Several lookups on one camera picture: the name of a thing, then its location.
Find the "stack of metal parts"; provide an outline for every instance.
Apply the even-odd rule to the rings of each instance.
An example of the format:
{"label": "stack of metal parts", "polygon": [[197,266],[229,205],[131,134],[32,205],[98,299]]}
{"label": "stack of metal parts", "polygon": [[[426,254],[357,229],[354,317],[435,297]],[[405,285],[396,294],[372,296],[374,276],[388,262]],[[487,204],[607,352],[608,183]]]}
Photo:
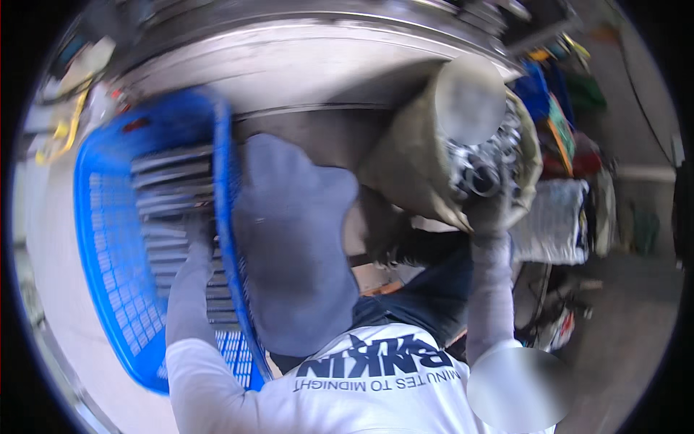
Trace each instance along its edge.
{"label": "stack of metal parts", "polygon": [[[142,156],[133,160],[130,171],[157,295],[168,298],[174,277],[188,257],[185,215],[201,212],[210,218],[214,216],[212,145]],[[215,330],[239,330],[216,234],[212,256],[214,275],[207,287],[208,319]]]}
{"label": "stack of metal parts", "polygon": [[522,21],[532,16],[518,0],[468,0],[458,12],[458,19],[499,38],[508,28],[499,7],[508,10]]}
{"label": "stack of metal parts", "polygon": [[475,0],[465,3],[460,8],[458,18],[494,37],[500,37],[507,28],[498,6],[489,1]]}
{"label": "stack of metal parts", "polygon": [[489,140],[470,147],[448,139],[450,186],[458,202],[465,201],[471,194],[490,197],[499,191],[499,164],[506,165],[511,173],[515,170],[521,129],[516,103],[506,99],[504,118]]}

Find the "blurred circle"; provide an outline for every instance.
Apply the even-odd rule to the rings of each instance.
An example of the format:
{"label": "blurred circle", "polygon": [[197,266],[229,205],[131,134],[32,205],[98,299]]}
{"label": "blurred circle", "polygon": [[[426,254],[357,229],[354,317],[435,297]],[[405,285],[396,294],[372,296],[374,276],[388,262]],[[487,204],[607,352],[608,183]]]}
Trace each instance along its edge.
{"label": "blurred circle", "polygon": [[487,141],[501,125],[506,87],[488,59],[464,54],[441,69],[434,107],[446,135],[465,146],[474,146]]}
{"label": "blurred circle", "polygon": [[535,348],[505,348],[475,362],[468,402],[485,424],[509,433],[534,433],[559,423],[573,404],[569,368]]}

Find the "white t-shirt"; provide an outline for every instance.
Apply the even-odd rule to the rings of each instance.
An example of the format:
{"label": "white t-shirt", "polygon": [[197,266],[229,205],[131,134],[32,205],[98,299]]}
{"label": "white t-shirt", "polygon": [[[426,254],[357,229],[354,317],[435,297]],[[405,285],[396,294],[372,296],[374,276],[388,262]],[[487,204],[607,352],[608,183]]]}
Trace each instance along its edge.
{"label": "white t-shirt", "polygon": [[[490,351],[517,346],[501,342]],[[408,324],[344,333],[260,392],[246,392],[202,340],[172,344],[166,360],[184,434],[499,433],[468,404],[468,365]]]}

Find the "yellow cable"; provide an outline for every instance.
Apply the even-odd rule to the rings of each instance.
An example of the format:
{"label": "yellow cable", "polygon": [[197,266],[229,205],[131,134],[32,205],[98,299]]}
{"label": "yellow cable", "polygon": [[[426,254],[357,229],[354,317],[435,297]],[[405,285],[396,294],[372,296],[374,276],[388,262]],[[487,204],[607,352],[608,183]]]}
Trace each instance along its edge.
{"label": "yellow cable", "polygon": [[[80,124],[80,115],[82,114],[82,110],[84,109],[85,106],[85,101],[87,101],[87,94],[89,93],[89,90],[85,90],[84,92],[80,93],[79,96],[77,96],[77,103],[75,107],[75,111],[72,113],[72,118],[70,118],[70,130],[67,134],[67,141],[65,142],[65,146],[63,146],[61,149],[59,149],[57,152],[49,156],[48,158],[44,155],[43,151],[39,150],[36,153],[36,164],[38,165],[46,165],[52,163],[56,158],[60,157],[62,154],[68,152],[70,148],[72,148],[73,143],[75,142],[75,137],[77,137],[77,128],[79,127]],[[56,128],[55,134],[53,134],[53,138],[59,138],[60,136],[65,134],[65,124],[62,122],[58,123],[58,127]]]}

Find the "blue plastic basket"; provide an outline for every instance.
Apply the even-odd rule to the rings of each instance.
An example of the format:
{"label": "blue plastic basket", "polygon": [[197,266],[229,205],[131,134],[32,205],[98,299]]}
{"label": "blue plastic basket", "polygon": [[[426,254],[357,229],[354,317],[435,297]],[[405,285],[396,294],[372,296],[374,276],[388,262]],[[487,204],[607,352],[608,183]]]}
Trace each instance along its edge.
{"label": "blue plastic basket", "polygon": [[145,153],[213,141],[215,211],[222,261],[241,332],[217,332],[234,375],[259,390],[271,379],[246,304],[230,230],[240,168],[230,139],[228,104],[206,87],[147,101],[93,131],[77,157],[75,221],[94,307],[114,352],[143,387],[169,393],[164,354],[167,302],[156,297],[149,269],[130,162]]}

